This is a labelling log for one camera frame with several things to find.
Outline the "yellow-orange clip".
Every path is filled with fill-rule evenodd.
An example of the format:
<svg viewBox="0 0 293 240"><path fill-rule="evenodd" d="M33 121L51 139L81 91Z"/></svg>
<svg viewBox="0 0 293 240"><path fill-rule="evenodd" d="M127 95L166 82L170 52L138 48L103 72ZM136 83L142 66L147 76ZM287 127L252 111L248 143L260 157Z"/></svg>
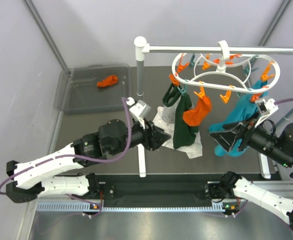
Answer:
<svg viewBox="0 0 293 240"><path fill-rule="evenodd" d="M203 86L200 86L200 87L199 87L199 92L194 91L193 93L194 93L196 96L198 96L200 99L203 99L203 98L206 96L205 89L204 89Z"/></svg>
<svg viewBox="0 0 293 240"><path fill-rule="evenodd" d="M229 102L231 98L231 94L232 94L231 90L227 90L224 95L220 94L220 99L222 100L224 104L227 104Z"/></svg>

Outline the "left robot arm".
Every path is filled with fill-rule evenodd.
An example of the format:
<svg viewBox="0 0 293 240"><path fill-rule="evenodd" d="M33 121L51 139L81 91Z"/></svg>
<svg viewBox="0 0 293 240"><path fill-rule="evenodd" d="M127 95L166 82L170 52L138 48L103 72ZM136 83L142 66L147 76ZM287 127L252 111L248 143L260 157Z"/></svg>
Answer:
<svg viewBox="0 0 293 240"><path fill-rule="evenodd" d="M33 161L9 161L6 173L11 182L5 185L5 195L14 203L26 203L40 197L75 195L95 198L100 186L95 174L64 176L71 170L107 162L107 156L118 158L126 149L142 145L155 151L171 138L152 121L144 126L134 122L131 128L119 119L112 119L98 131L84 135L64 148Z"/></svg>

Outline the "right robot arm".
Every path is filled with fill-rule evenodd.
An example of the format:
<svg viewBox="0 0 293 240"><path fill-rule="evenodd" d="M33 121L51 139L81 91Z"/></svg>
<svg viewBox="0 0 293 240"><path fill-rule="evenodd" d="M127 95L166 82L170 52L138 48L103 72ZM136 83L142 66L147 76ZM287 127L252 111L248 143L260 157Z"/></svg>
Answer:
<svg viewBox="0 0 293 240"><path fill-rule="evenodd" d="M280 136L274 130L266 130L254 118L225 124L222 130L209 135L225 151L240 142L237 148L240 152L250 147L285 168L293 168L293 123ZM245 199L274 214L293 231L293 200L260 188L240 174L232 171L223 174L219 183L208 188L207 195L212 199Z"/></svg>

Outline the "white round clip hanger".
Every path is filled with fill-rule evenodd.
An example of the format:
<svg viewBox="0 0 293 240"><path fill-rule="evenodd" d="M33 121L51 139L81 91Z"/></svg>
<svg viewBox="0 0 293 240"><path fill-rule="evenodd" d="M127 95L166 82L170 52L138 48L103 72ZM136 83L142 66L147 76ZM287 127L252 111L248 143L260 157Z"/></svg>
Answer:
<svg viewBox="0 0 293 240"><path fill-rule="evenodd" d="M277 84L281 74L279 64L272 57L267 55L267 53L275 52L273 48L230 47L225 40L221 40L218 42L217 47L168 46L163 47L162 49L167 50L169 53L178 53L172 62L171 70L174 79L184 85L226 90L245 94L260 94L272 89ZM200 57L194 64L194 68L196 68L198 62L204 60L209 65L216 67L216 70L203 72L198 75L195 74L192 79L181 78L179 76L179 71L182 71L185 69L185 67L187 67L186 64L182 65L181 61L187 54L200 54ZM246 86L246 82L249 80L250 74L252 72L252 65L250 60L253 58L264 59L268 61L267 68L263 74L266 75L266 80L272 78L272 82L268 84L266 88L253 89L247 88ZM244 64L248 65L248 75L245 80L241 80L237 76L226 72L227 68L235 68ZM201 80L201 78L209 75L221 75L234 79L241 85L241 87L236 87L234 85L207 83Z"/></svg>

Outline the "orange sock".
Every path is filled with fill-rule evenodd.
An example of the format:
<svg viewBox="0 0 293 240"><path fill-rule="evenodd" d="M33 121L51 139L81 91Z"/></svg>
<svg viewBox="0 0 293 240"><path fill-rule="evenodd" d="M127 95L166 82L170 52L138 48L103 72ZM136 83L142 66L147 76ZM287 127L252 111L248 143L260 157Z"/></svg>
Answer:
<svg viewBox="0 0 293 240"><path fill-rule="evenodd" d="M211 99L207 96L202 98L199 97L196 107L185 111L182 115L182 119L188 126L197 127L211 111Z"/></svg>
<svg viewBox="0 0 293 240"><path fill-rule="evenodd" d="M110 87L112 85L117 84L118 81L119 81L119 78L116 75L110 75L110 76L106 77L105 79L97 82L96 86L98 88L106 88L106 87Z"/></svg>

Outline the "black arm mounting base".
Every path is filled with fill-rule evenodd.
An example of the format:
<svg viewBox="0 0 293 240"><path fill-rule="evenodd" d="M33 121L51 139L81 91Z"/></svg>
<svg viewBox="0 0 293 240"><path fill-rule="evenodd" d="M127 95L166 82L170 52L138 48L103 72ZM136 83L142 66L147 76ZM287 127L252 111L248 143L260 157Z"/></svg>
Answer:
<svg viewBox="0 0 293 240"><path fill-rule="evenodd" d="M230 193L218 184L220 174L100 174L89 180L85 200L103 200L111 208L209 207Z"/></svg>

